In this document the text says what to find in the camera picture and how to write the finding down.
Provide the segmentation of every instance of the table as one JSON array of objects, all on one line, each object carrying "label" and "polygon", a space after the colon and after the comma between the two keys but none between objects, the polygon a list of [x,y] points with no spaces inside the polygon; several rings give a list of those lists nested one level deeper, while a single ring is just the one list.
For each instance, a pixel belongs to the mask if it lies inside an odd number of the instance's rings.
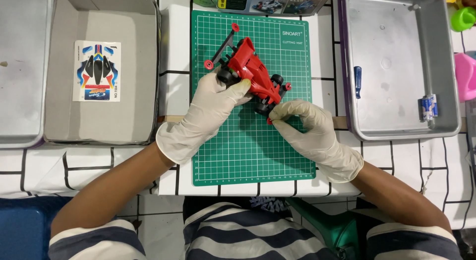
[{"label": "table", "polygon": [[[345,116],[336,0],[314,16],[292,17],[309,22],[314,103],[333,116]],[[161,115],[185,115],[189,105],[190,10],[211,10],[190,0],[159,0],[163,15],[160,66]],[[455,52],[476,50],[476,27],[453,32]],[[364,160],[422,191],[448,216],[453,229],[476,227],[473,175],[465,160],[467,134],[431,140],[361,142],[348,130],[337,138],[363,154]],[[0,197],[57,194],[74,196],[141,147],[60,147],[0,151]],[[175,166],[143,194],[201,196],[356,196],[351,184],[329,183],[317,172],[313,180],[194,187],[191,164]]]}]

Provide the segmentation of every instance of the gloved hand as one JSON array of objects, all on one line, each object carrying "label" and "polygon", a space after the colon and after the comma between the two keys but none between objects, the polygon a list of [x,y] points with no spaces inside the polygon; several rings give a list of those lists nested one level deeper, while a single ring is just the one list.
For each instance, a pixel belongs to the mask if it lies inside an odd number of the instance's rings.
[{"label": "gloved hand", "polygon": [[231,110],[253,98],[247,94],[251,81],[244,79],[230,86],[217,79],[218,68],[199,80],[187,114],[180,123],[166,122],[157,131],[162,153],[176,164],[185,164],[199,147],[217,135]]},{"label": "gloved hand", "polygon": [[[292,115],[299,115],[306,133],[299,132],[285,122]],[[337,141],[329,111],[296,99],[277,105],[269,117],[274,127],[297,152],[316,162],[329,182],[349,182],[364,166],[360,153]]]}]

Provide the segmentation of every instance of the product box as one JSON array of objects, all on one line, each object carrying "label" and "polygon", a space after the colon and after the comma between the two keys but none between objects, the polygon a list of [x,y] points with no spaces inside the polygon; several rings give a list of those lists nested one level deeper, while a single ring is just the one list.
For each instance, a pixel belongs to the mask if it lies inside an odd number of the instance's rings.
[{"label": "product box", "polygon": [[55,0],[45,140],[149,143],[157,128],[159,47],[155,0]]},{"label": "product box", "polygon": [[268,14],[276,16],[314,15],[327,0],[216,0],[226,13]]}]

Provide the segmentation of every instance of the navy and white striped shirt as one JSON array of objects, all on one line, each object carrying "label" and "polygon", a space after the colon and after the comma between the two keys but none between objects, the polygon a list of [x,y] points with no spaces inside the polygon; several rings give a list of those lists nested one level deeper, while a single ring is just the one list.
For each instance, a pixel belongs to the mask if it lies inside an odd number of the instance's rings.
[{"label": "navy and white striped shirt", "polygon": [[[291,218],[243,209],[227,202],[185,221],[187,260],[337,260],[335,252]],[[367,234],[366,259],[460,260],[455,238],[440,227],[387,223]],[[50,241],[51,260],[146,260],[131,223],[114,220],[96,228],[63,231]]]}]

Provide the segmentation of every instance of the silver metal tray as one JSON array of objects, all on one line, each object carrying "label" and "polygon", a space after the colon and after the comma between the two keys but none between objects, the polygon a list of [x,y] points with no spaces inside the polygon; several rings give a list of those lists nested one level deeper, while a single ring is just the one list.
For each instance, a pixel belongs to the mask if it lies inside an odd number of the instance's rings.
[{"label": "silver metal tray", "polygon": [[0,148],[44,142],[52,9],[53,0],[0,0]]},{"label": "silver metal tray", "polygon": [[[348,127],[361,140],[456,135],[461,129],[444,0],[338,0]],[[360,99],[354,67],[362,68]],[[438,117],[418,100],[436,94]]]}]

